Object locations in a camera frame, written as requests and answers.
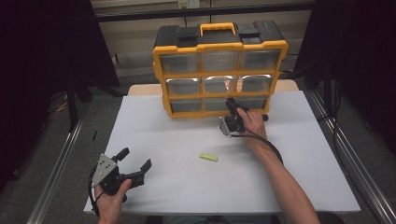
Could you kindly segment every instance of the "gray floor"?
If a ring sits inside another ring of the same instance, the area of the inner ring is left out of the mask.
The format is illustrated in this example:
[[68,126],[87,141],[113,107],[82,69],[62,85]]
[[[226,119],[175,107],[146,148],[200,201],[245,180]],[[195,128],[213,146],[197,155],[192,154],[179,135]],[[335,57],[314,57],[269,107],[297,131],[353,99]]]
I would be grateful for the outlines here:
[[[117,71],[121,87],[118,91],[127,92],[134,84],[157,82],[150,67],[149,54],[121,55]],[[304,90],[304,79],[296,80],[300,89]],[[318,111],[313,106],[309,92],[305,90],[308,102],[312,105],[316,115]],[[93,100],[88,105],[87,117],[84,119],[76,143],[73,145],[67,159],[60,183],[55,186],[54,194],[42,223],[95,223],[94,215],[82,212],[87,200],[88,174],[94,166],[100,153],[106,149],[107,141],[111,134],[114,121],[120,108],[121,98],[115,98],[106,93],[92,89]],[[53,102],[55,107],[60,102]],[[78,109],[84,107],[78,103]],[[357,151],[367,171],[382,189],[386,197],[396,206],[396,157],[386,147],[383,139],[376,132],[366,128],[365,119],[355,106],[343,96],[338,113],[338,122],[345,132],[351,145]],[[64,142],[68,136],[69,117],[67,108],[61,112],[53,112],[47,120],[46,127],[42,130],[34,148],[26,155],[21,164],[21,177],[10,180],[0,194],[0,223],[26,223],[51,171],[61,154]],[[332,134],[323,121],[320,126],[332,146]],[[354,174],[346,158],[347,172],[354,179],[357,186],[350,184],[362,211],[359,213],[343,214],[340,217],[346,224],[376,223],[375,217],[369,207],[376,212],[365,189]],[[140,224],[145,222],[145,217],[122,216],[121,223]]]

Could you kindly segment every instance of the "black cable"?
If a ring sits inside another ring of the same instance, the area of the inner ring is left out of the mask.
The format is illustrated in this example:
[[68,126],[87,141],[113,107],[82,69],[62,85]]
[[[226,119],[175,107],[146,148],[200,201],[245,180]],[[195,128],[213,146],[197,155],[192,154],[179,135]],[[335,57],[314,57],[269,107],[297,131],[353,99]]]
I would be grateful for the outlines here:
[[[212,8],[212,0],[209,1],[209,7]],[[209,23],[212,23],[212,15],[209,16]]]
[[[334,96],[333,96],[334,100],[333,100],[333,105],[332,105],[332,115],[333,115],[333,120],[334,120],[334,125],[332,127],[332,144],[333,144],[333,147],[334,147],[334,151],[333,151],[334,152],[334,156],[338,160],[340,168],[343,170],[346,179],[350,181],[352,186],[359,193],[359,195],[363,199],[364,203],[367,205],[368,209],[370,210],[371,214],[375,218],[376,222],[377,223],[381,223],[379,218],[377,217],[375,211],[370,207],[369,203],[364,198],[363,193],[359,190],[358,185],[356,184],[355,180],[353,180],[352,177],[347,172],[347,168],[346,168],[344,162],[342,161],[341,155],[340,155],[340,153],[338,151],[338,146],[337,146],[338,118],[337,118],[337,114],[338,114],[338,110],[339,110],[339,108],[341,106],[341,95],[342,94],[341,94],[341,88],[340,88],[338,82],[335,83],[334,88],[335,88]],[[323,117],[323,119],[329,119],[327,117],[327,115],[323,115],[322,117]]]
[[264,142],[268,147],[270,147],[270,148],[275,152],[277,158],[278,158],[278,159],[280,160],[280,162],[282,162],[282,164],[283,164],[282,156],[280,155],[279,150],[277,150],[277,148],[276,148],[270,141],[268,141],[267,139],[265,139],[265,138],[259,136],[258,134],[254,133],[254,132],[252,132],[252,131],[250,131],[250,130],[248,130],[248,129],[245,129],[245,130],[248,131],[248,132],[250,132],[250,133],[252,133],[253,135],[248,135],[248,134],[239,134],[239,135],[235,135],[235,134],[232,134],[231,137],[251,137],[251,138],[256,138],[256,139],[258,139],[258,140]]
[[98,208],[98,205],[96,204],[96,201],[93,199],[93,196],[92,196],[92,177],[93,177],[93,174],[95,173],[95,171],[96,171],[96,166],[94,166],[92,168],[90,176],[88,177],[88,195],[90,196],[92,210],[99,217],[99,208]]

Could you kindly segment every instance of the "white table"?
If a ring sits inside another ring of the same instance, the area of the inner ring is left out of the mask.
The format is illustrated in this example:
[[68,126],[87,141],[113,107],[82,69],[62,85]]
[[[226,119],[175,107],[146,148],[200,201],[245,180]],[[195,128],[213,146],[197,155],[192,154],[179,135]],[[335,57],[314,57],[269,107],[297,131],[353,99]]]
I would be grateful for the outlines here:
[[[359,205],[301,91],[277,92],[266,122],[268,139],[317,211],[355,212]],[[106,148],[129,174],[151,159],[146,184],[129,190],[122,211],[139,215],[258,215],[280,212],[260,162],[219,118],[170,119],[162,97],[126,96]],[[218,162],[200,159],[206,152]],[[85,212],[91,212],[87,202]]]

